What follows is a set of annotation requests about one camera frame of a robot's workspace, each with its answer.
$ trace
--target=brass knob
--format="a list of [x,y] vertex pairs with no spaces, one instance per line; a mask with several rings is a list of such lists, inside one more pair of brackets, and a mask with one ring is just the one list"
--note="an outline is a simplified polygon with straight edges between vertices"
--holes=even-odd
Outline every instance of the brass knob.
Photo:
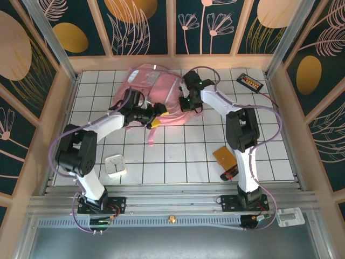
[[170,223],[175,223],[176,222],[176,217],[174,215],[169,216],[169,222]]

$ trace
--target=white tile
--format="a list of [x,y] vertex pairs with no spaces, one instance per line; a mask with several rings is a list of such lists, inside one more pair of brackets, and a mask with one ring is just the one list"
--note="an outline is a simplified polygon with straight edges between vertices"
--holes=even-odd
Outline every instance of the white tile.
[[[262,124],[261,127],[263,129],[265,140],[272,138],[279,129],[278,124]],[[282,140],[281,134],[279,133],[274,140]]]
[[224,132],[222,125],[204,126],[206,142],[224,142]]
[[93,97],[76,97],[74,103],[74,112],[91,111]]
[[144,163],[163,163],[164,144],[145,145]]
[[185,162],[184,144],[165,144],[166,162]]
[[236,99],[241,105],[255,105],[252,94],[236,94]]
[[235,89],[235,94],[239,94],[239,93],[253,93],[252,90],[248,89],[244,85],[241,85],[239,82],[237,82],[237,81],[232,81],[232,82],[233,82],[233,88]]
[[95,96],[112,96],[113,83],[97,84]]
[[184,143],[183,126],[165,127],[165,143]]
[[124,144],[125,143],[125,128],[113,131],[105,137],[105,144]]
[[222,81],[232,80],[230,69],[216,69],[216,71],[219,73],[220,79]]
[[277,118],[273,112],[265,109],[258,109],[258,117],[261,124],[276,124]]
[[269,161],[256,161],[259,181],[274,181]]
[[234,94],[235,90],[233,89],[232,81],[221,81],[217,84],[218,90],[225,94]]
[[256,149],[256,160],[268,160],[266,145],[261,145]]
[[104,145],[102,163],[105,163],[105,159],[109,156],[118,154],[123,154],[123,145]]
[[209,162],[210,182],[223,182],[220,175],[224,173],[224,169],[217,162]]
[[247,69],[248,76],[255,80],[265,80],[264,73],[261,69]]
[[259,124],[258,126],[259,126],[259,132],[260,132],[260,136],[259,136],[259,138],[258,138],[258,142],[262,142],[262,141],[265,140],[264,134],[263,134],[263,129],[261,128],[261,125],[260,125],[260,124]]
[[126,163],[143,163],[144,158],[144,144],[143,145],[125,145],[125,152],[123,153]]
[[114,96],[118,92],[118,90],[120,89],[121,85],[122,85],[122,83],[114,83],[112,96]]
[[145,163],[143,183],[164,183],[164,164]]
[[273,174],[276,181],[294,180],[291,166],[288,160],[271,161]]
[[117,70],[115,72],[115,79],[114,82],[116,83],[122,83],[126,80],[126,78],[128,77],[128,71],[127,70]]
[[99,71],[83,71],[81,75],[81,83],[97,83]]
[[97,83],[114,82],[115,71],[99,71]]
[[284,146],[284,142],[282,141],[271,141],[266,144],[268,155],[270,156],[270,159],[276,160],[276,159],[288,159],[286,154],[286,149]]
[[207,163],[187,163],[187,182],[209,182]]
[[77,97],[93,97],[95,94],[96,84],[80,84]]
[[216,161],[213,153],[214,151],[220,149],[225,144],[223,142],[220,143],[206,143],[206,154],[207,154],[207,161]]
[[107,112],[91,112],[89,121],[93,122],[93,121],[103,117],[106,114],[107,114]]
[[113,185],[119,185],[120,184],[120,176],[110,178],[106,171],[106,165],[101,165],[100,174],[99,174],[99,181],[101,184],[106,186],[113,186]]
[[215,73],[209,69],[198,69],[201,80],[211,79],[215,81]]
[[237,98],[235,94],[226,94],[226,96],[232,101],[232,102],[237,102]]
[[206,161],[205,143],[185,144],[187,162]]
[[199,143],[205,142],[204,127],[203,126],[185,126],[185,142]]
[[203,124],[202,116],[194,116],[185,123],[185,125],[202,125],[202,124]]
[[[164,128],[165,127],[157,127],[156,132],[154,134],[154,143],[164,143]],[[149,138],[150,130],[146,129],[145,130],[145,143],[148,143],[148,138]]]
[[181,69],[170,69],[169,71],[181,76]]
[[144,127],[132,127],[126,131],[125,144],[144,144],[144,141]]
[[88,123],[89,117],[89,112],[72,112],[70,123],[77,126],[85,125]]
[[95,97],[93,99],[92,111],[107,111],[110,107],[111,97]]
[[222,118],[216,110],[204,110],[204,125],[221,125]]
[[97,145],[97,147],[96,147],[96,162],[95,163],[102,163],[102,156],[103,156],[103,145]]
[[232,80],[236,81],[237,78],[242,74],[247,74],[246,69],[231,69]]
[[140,185],[142,183],[142,163],[127,164],[127,174],[121,176],[122,185]]
[[266,81],[264,80],[259,80],[260,83],[262,83],[264,86],[261,88],[260,90],[260,93],[266,93],[268,94],[268,88],[267,88],[267,85],[266,85]]
[[166,163],[165,164],[165,183],[186,182],[185,163]]
[[262,94],[254,94],[254,100],[256,105],[263,105],[267,107],[273,107],[271,100]]

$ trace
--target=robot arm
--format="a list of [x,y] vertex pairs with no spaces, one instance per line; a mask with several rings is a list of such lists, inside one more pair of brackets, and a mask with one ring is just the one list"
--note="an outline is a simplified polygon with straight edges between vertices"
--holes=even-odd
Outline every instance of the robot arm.
[[209,79],[201,81],[195,71],[188,72],[184,77],[187,89],[182,88],[184,97],[180,98],[183,111],[202,107],[202,103],[211,105],[226,121],[226,141],[233,149],[238,166],[238,199],[243,208],[250,207],[261,198],[261,188],[254,181],[250,170],[250,156],[252,157],[252,171],[257,179],[255,150],[260,136],[255,110],[253,108],[239,108],[231,105],[236,102],[221,92],[216,93],[213,82]]
[[[165,115],[167,109],[163,104],[148,105],[146,109],[138,107],[140,92],[132,90],[129,101],[118,112],[108,113],[108,117],[96,121],[90,127],[63,137],[60,141],[55,161],[70,175],[76,176],[77,183],[82,189],[84,203],[96,212],[103,211],[108,204],[107,189],[100,183],[95,170],[96,145],[112,133],[127,126],[132,121],[138,121],[148,129],[159,125],[156,119]],[[69,124],[65,132],[78,128]]]

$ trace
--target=white leaf pattern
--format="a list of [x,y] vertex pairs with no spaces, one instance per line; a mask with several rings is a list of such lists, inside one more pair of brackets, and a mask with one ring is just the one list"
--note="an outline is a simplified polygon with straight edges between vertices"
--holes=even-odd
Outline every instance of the white leaf pattern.
[[68,9],[67,0],[37,0],[49,21],[58,21]]

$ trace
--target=black battery holder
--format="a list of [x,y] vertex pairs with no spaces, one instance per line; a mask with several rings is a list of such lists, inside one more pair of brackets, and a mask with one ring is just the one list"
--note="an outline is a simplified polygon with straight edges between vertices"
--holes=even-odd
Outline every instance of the black battery holder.
[[[270,210],[267,195],[263,194],[258,203],[265,210]],[[262,210],[259,206],[253,206],[244,209],[238,201],[237,194],[220,196],[220,204],[222,205],[223,212],[260,212]]]
[[249,90],[252,90],[255,93],[259,93],[261,88],[264,86],[262,83],[246,75],[245,73],[242,73],[237,78],[236,81],[239,82],[241,85],[244,85],[245,87],[247,87]]

